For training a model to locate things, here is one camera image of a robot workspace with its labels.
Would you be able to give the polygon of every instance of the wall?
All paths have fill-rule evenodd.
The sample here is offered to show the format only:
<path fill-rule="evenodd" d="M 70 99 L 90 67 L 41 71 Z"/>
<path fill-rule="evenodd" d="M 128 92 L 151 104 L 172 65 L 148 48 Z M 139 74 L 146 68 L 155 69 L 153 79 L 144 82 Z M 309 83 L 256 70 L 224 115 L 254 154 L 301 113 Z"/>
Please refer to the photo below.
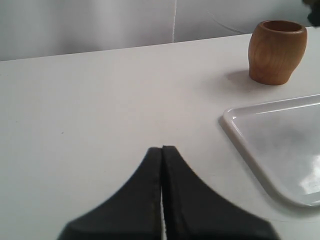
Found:
<path fill-rule="evenodd" d="M 308 25 L 308 13 L 301 0 L 0 0 L 0 61 Z"/>

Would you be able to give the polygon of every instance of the white table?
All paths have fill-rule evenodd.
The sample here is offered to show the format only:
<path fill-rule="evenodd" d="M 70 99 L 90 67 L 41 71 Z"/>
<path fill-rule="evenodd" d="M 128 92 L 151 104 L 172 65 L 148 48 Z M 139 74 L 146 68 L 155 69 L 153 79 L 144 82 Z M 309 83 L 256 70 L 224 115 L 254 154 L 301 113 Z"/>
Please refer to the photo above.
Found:
<path fill-rule="evenodd" d="M 109 198 L 148 147 L 175 145 L 283 240 L 318 240 L 320 209 L 270 197 L 218 123 L 230 107 L 320 93 L 320 30 L 290 81 L 248 77 L 250 35 L 0 62 L 0 239 L 54 240 Z"/>

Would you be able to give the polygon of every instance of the wooden vase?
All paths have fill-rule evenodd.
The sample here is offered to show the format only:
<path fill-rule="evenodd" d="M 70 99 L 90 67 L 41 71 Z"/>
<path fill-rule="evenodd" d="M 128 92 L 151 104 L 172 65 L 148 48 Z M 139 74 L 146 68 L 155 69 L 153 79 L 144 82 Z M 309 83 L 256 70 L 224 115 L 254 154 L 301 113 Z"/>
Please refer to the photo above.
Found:
<path fill-rule="evenodd" d="M 259 23 L 250 40 L 249 75 L 258 83 L 285 84 L 299 65 L 307 45 L 304 26 L 282 20 Z"/>

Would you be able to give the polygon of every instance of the plastic tray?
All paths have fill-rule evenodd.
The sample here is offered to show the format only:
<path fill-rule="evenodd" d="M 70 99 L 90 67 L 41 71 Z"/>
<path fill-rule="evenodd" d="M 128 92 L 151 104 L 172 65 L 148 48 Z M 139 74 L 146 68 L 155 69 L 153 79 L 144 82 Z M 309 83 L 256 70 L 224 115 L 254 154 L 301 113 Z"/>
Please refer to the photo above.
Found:
<path fill-rule="evenodd" d="M 223 120 L 256 176 L 291 203 L 320 205 L 320 94 L 228 109 Z"/>

